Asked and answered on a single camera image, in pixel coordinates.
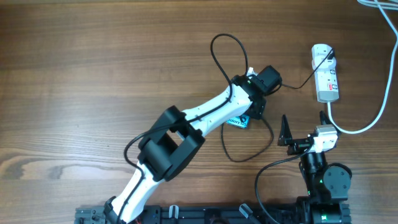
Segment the white power strip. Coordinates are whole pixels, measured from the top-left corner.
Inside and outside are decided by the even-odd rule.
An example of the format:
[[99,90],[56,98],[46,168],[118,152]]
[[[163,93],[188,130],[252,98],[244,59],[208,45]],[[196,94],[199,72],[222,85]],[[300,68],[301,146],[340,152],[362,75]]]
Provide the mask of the white power strip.
[[[335,52],[327,44],[315,44],[312,47],[312,59],[318,55],[335,58]],[[336,68],[332,70],[314,70],[317,101],[320,103],[334,102],[339,99],[338,79]]]

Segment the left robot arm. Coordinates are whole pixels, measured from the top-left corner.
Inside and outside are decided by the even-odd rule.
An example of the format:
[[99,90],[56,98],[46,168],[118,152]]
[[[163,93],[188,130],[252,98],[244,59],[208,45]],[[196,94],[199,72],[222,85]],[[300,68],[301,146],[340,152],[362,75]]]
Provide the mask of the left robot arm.
[[125,189],[104,205],[110,223],[130,223],[143,211],[159,184],[181,173],[205,142],[205,136],[229,119],[242,115],[261,119],[265,97],[282,81],[268,65],[259,73],[249,68],[236,75],[220,95],[192,109],[166,109],[147,134],[135,138],[139,145],[135,172]]

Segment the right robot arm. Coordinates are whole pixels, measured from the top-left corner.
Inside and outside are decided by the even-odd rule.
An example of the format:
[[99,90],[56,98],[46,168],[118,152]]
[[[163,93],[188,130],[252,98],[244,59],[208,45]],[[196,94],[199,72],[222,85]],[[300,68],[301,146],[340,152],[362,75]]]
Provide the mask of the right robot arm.
[[287,146],[289,156],[299,156],[299,169],[304,179],[307,196],[298,197],[295,203],[296,223],[351,223],[348,190],[352,171],[341,163],[326,161],[326,152],[334,149],[340,132],[323,111],[321,124],[305,138],[295,139],[286,115],[282,116],[278,146]]

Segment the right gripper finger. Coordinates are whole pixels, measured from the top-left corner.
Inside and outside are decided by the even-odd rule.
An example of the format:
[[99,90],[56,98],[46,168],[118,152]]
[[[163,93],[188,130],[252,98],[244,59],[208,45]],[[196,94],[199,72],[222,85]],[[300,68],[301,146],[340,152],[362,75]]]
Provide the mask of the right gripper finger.
[[280,128],[280,134],[278,138],[278,146],[289,146],[293,144],[292,134],[290,132],[289,123],[285,114],[282,115],[282,122]]
[[[330,121],[330,119],[328,118],[328,116],[325,114],[324,111],[320,111],[320,122],[322,125],[326,125],[326,124],[332,124],[332,122]],[[335,126],[333,125],[337,131],[337,135],[341,135],[341,131]]]

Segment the teal Galaxy smartphone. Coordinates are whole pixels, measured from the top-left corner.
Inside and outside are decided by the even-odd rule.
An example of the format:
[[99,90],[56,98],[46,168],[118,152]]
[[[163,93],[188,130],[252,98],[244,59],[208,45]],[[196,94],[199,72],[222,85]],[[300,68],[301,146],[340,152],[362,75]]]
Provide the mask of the teal Galaxy smartphone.
[[248,127],[249,120],[250,120],[249,116],[242,114],[241,116],[236,116],[236,117],[228,119],[226,121],[226,124],[232,125],[232,126],[235,126],[238,128],[246,129]]

